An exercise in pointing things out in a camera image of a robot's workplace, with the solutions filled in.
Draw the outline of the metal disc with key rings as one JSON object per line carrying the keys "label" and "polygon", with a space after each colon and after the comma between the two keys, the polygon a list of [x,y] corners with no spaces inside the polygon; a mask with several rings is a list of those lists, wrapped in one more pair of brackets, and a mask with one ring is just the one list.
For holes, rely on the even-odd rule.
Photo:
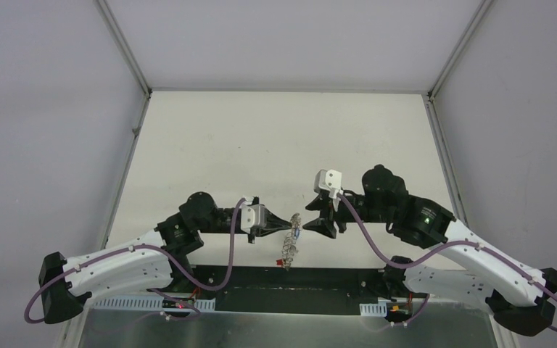
{"label": "metal disc with key rings", "polygon": [[285,270],[289,270],[292,267],[292,263],[297,251],[297,241],[298,239],[294,236],[294,231],[300,229],[302,231],[302,221],[300,213],[294,213],[290,219],[292,223],[292,228],[289,230],[287,235],[285,235],[282,250],[281,250],[281,260],[283,260],[283,265],[281,266]]}

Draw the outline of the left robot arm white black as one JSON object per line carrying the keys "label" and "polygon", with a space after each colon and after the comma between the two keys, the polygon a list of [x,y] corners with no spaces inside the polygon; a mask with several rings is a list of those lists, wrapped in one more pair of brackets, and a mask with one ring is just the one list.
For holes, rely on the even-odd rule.
{"label": "left robot arm white black", "polygon": [[[24,311],[27,323],[35,323],[30,310],[41,302],[38,323],[62,323],[80,315],[87,304],[130,291],[169,287],[184,293],[191,284],[206,291],[219,291],[228,284],[234,269],[235,238],[256,238],[288,231],[292,224],[273,214],[258,197],[241,198],[232,208],[220,208],[203,191],[193,193],[176,214],[152,230],[109,249],[76,257],[60,252],[45,256],[38,276],[38,291]],[[188,254],[202,248],[204,233],[226,233],[228,264],[223,280],[203,283],[196,278]]]}

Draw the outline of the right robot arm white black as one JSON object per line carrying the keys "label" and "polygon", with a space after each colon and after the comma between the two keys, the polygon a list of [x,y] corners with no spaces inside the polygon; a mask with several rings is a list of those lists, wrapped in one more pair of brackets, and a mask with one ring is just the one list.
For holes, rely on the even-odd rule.
{"label": "right robot arm white black", "polygon": [[319,212],[305,229],[331,239],[351,223],[381,223],[401,242],[424,250],[417,260],[383,257],[374,289],[381,297],[437,295],[477,308],[502,327],[536,336],[553,324],[550,296],[557,292],[557,270],[519,262],[473,232],[451,211],[431,199],[410,194],[404,180],[382,165],[366,171],[363,192],[344,189],[342,174],[320,170],[307,210]]}

